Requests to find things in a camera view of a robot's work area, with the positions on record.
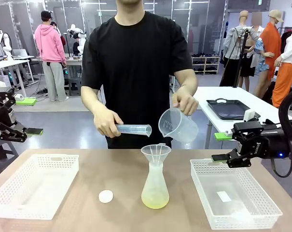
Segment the person's right hand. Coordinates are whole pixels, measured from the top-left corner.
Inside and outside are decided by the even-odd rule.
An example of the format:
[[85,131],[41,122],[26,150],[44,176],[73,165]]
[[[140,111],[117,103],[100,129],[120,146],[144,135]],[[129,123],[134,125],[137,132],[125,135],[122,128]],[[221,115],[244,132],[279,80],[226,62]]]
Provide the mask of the person's right hand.
[[94,125],[104,136],[109,138],[119,137],[121,133],[118,131],[116,124],[122,125],[123,121],[117,113],[109,109],[102,109],[94,114]]

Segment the person's left hand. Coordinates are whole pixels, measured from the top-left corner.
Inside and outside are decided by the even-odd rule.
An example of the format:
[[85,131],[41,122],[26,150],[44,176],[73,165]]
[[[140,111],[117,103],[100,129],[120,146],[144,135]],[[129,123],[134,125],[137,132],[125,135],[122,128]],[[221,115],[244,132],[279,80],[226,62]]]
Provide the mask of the person's left hand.
[[198,101],[186,90],[179,89],[172,95],[173,107],[180,109],[186,116],[191,116],[198,108]]

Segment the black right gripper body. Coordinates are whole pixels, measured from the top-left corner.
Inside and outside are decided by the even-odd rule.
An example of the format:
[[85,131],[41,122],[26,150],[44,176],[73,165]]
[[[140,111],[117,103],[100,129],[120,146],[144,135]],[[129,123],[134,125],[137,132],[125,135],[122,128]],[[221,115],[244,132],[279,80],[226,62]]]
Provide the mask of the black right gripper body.
[[264,130],[254,137],[254,157],[262,159],[283,159],[292,154],[292,139],[283,129]]

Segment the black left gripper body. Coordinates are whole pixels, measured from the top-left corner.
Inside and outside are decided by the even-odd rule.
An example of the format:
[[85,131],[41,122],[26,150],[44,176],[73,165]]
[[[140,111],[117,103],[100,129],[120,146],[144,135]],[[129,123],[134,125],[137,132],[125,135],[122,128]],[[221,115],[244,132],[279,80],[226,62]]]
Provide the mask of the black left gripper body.
[[5,103],[2,100],[0,97],[0,131],[10,131],[11,126],[15,124],[13,109],[11,108],[15,104],[15,100],[9,99]]

